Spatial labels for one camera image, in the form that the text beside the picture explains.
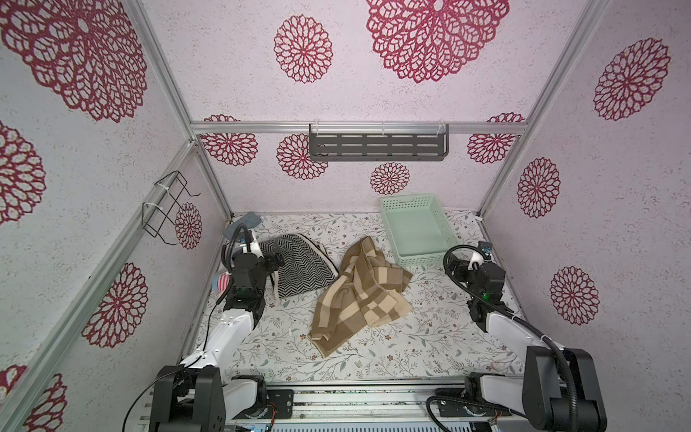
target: red mandala print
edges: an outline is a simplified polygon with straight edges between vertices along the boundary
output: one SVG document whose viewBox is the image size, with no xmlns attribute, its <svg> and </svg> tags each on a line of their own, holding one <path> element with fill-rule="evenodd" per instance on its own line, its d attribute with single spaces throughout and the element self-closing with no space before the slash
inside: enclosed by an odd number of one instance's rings
<svg viewBox="0 0 691 432">
<path fill-rule="evenodd" d="M 46 190 L 45 177 L 33 145 L 0 122 L 0 225 L 33 211 Z"/>
<path fill-rule="evenodd" d="M 13 364 L 9 368 L 0 372 L 0 402 L 5 399 L 25 370 L 26 366 Z"/>
<path fill-rule="evenodd" d="M 549 292 L 559 315 L 571 324 L 587 324 L 598 313 L 598 290 L 588 273 L 580 268 L 559 270 L 552 279 Z"/>
<path fill-rule="evenodd" d="M 303 133 L 285 137 L 278 144 L 276 159 L 289 176 L 307 180 L 319 177 L 329 162 L 315 162 L 310 158 L 309 137 Z"/>
<path fill-rule="evenodd" d="M 393 195 L 408 185 L 408 168 L 395 162 L 379 165 L 370 176 L 372 189 L 383 195 Z"/>
<path fill-rule="evenodd" d="M 595 111 L 614 121 L 639 112 L 662 87 L 670 60 L 668 47 L 659 39 L 649 37 L 624 48 L 598 81 Z"/>
<path fill-rule="evenodd" d="M 281 70 L 296 82 L 314 82 L 331 66 L 331 40 L 314 18 L 292 16 L 278 28 L 274 52 Z"/>
<path fill-rule="evenodd" d="M 202 238 L 202 216 L 192 203 L 183 204 L 175 217 L 175 234 L 185 249 L 194 249 Z"/>
<path fill-rule="evenodd" d="M 212 115 L 205 122 L 239 122 L 230 115 Z M 249 164 L 257 155 L 257 141 L 253 133 L 214 133 L 200 136 L 204 148 L 226 165 Z"/>
<path fill-rule="evenodd" d="M 538 158 L 530 162 L 518 181 L 518 203 L 523 213 L 539 218 L 552 210 L 560 184 L 559 171 L 551 160 Z"/>
<path fill-rule="evenodd" d="M 439 81 L 477 59 L 509 13 L 509 0 L 367 0 L 372 49 L 415 82 Z"/>
<path fill-rule="evenodd" d="M 82 330 L 89 345 L 114 348 L 125 342 L 142 322 L 148 291 L 141 270 L 132 263 L 125 264 Z"/>
<path fill-rule="evenodd" d="M 146 62 L 118 0 L 0 0 L 0 29 L 70 109 L 119 122 L 143 104 Z"/>
<path fill-rule="evenodd" d="M 23 431 L 55 432 L 62 424 L 62 414 L 67 407 L 66 391 L 67 386 L 62 383 L 62 374 L 55 374 L 50 387 L 43 392 L 39 404 L 24 422 Z"/>
<path fill-rule="evenodd" d="M 522 122 L 525 119 L 516 113 L 502 113 L 489 119 L 490 122 Z M 504 159 L 516 135 L 510 133 L 475 133 L 468 141 L 468 154 L 476 162 L 491 164 Z"/>
</svg>

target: floral tablecloth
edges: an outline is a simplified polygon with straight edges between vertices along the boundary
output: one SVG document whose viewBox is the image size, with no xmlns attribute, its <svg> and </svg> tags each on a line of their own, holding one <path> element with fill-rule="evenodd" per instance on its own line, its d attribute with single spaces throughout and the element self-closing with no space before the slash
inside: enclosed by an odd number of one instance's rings
<svg viewBox="0 0 691 432">
<path fill-rule="evenodd" d="M 477 245 L 482 233 L 471 212 L 446 213 L 463 243 Z M 322 243 L 336 267 L 347 248 L 364 236 L 393 262 L 386 231 L 377 213 L 290 214 L 261 216 L 260 240 L 299 232 Z M 469 296 L 448 280 L 442 267 L 409 267 L 414 277 L 404 292 L 413 312 L 392 323 L 366 328 L 338 351 L 322 358 L 307 338 L 319 291 L 277 301 L 266 291 L 266 309 L 252 334 L 240 345 L 229 378 L 262 374 L 268 382 L 336 379 L 401 379 L 463 376 L 473 371 L 521 373 L 523 364 L 507 347 L 471 321 Z M 212 293 L 197 334 L 202 343 Z M 219 306 L 211 326 L 220 316 Z"/>
</svg>

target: mint green plastic basket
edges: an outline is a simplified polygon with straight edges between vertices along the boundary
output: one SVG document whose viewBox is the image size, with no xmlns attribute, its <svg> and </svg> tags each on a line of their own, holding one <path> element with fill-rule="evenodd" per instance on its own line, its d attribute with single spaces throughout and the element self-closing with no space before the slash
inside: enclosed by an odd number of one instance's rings
<svg viewBox="0 0 691 432">
<path fill-rule="evenodd" d="M 446 251 L 458 244 L 434 194 L 392 196 L 379 204 L 396 264 L 441 264 Z"/>
</svg>

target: zigzag patterned fabric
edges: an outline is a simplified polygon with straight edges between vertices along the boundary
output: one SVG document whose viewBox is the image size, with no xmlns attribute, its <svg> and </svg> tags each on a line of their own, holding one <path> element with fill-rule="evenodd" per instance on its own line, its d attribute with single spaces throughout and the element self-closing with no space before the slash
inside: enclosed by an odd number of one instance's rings
<svg viewBox="0 0 691 432">
<path fill-rule="evenodd" d="M 275 238 L 259 243 L 261 252 L 277 253 Z M 302 234 L 279 236 L 278 245 L 285 259 L 285 265 L 274 273 L 274 296 L 277 299 L 320 290 L 329 286 L 338 276 L 338 270 L 329 258 Z"/>
</svg>

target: beige plaid towel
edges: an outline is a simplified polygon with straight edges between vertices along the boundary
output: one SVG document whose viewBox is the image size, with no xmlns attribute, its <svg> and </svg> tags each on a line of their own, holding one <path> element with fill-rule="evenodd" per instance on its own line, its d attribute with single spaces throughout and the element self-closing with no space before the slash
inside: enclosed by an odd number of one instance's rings
<svg viewBox="0 0 691 432">
<path fill-rule="evenodd" d="M 394 321 L 413 307 L 401 295 L 412 274 L 386 262 L 371 237 L 351 246 L 338 279 L 316 301 L 310 339 L 328 357 L 369 325 Z"/>
</svg>

